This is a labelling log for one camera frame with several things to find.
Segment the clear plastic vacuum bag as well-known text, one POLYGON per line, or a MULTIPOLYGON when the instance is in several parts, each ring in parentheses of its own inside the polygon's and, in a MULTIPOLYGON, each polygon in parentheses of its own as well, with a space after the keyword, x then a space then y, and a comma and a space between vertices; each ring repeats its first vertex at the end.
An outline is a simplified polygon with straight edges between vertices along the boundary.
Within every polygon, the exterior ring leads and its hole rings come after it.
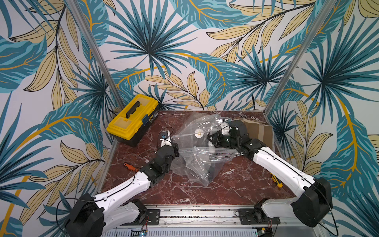
MULTIPOLYGON (((213 144, 207 139, 207 136, 221 131, 222 134, 228 135, 229 122, 232 119, 228 117, 222 117, 218 114, 207 115, 205 113, 193 112, 188 119, 183 123, 181 128, 176 134, 172 136, 174 143, 178 144, 180 156, 176 158, 171 164, 171 170, 173 173, 185 176, 185 161, 183 154, 193 147, 214 147, 213 144), (194 132, 196 129, 202 129, 204 136, 200 139, 196 138, 194 132)), ((235 149, 229 148, 215 148, 216 156, 221 160, 223 165, 238 157, 239 153, 235 149)))

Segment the olive tan plaid blanket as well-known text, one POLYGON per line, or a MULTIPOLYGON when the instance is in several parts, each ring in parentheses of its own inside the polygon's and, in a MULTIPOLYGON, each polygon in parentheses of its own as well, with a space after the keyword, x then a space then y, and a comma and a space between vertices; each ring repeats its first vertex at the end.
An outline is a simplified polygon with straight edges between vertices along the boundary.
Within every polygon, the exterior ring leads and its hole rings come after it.
POLYGON ((250 138, 256 138, 265 143, 275 152, 273 128, 265 122, 240 119, 247 128, 250 138))

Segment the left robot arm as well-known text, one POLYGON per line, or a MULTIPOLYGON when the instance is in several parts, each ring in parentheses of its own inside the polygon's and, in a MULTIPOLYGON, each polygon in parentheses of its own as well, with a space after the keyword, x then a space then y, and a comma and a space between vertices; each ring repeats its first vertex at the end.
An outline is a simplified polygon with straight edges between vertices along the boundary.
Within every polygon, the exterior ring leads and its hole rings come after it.
POLYGON ((123 224, 141 224, 146 207, 134 197, 161 181, 179 156, 176 143, 163 145, 156 157, 122 184, 91 196, 77 199, 63 227, 70 237, 100 237, 123 224))

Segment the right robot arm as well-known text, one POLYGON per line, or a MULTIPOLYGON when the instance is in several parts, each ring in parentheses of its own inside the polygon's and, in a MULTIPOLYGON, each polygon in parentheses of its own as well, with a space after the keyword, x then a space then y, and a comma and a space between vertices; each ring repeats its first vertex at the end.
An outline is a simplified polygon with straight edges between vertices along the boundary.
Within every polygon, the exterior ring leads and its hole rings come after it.
POLYGON ((246 125, 233 120, 211 132, 207 139, 217 148, 235 149, 240 155, 268 170, 293 193, 293 198, 267 199, 255 208, 268 218, 297 218, 308 227, 316 227, 332 212, 331 185, 324 178, 308 175, 278 156, 259 139, 250 138, 246 125))

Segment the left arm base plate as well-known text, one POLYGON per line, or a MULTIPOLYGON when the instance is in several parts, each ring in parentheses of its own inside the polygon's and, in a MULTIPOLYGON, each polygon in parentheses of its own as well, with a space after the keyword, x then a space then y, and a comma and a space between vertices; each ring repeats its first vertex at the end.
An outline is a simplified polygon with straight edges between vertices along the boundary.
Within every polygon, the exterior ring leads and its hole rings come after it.
POLYGON ((134 210, 125 209, 121 211, 121 226, 157 226, 160 221, 160 209, 134 210))

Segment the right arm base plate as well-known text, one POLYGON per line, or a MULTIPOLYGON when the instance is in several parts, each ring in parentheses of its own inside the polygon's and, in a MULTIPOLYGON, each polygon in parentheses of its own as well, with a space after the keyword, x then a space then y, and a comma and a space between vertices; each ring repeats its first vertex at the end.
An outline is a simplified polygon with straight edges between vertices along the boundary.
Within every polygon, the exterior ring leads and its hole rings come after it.
POLYGON ((276 225, 280 224, 278 217, 269 218, 260 209, 240 208, 236 211, 236 216, 240 219, 241 225, 276 225))

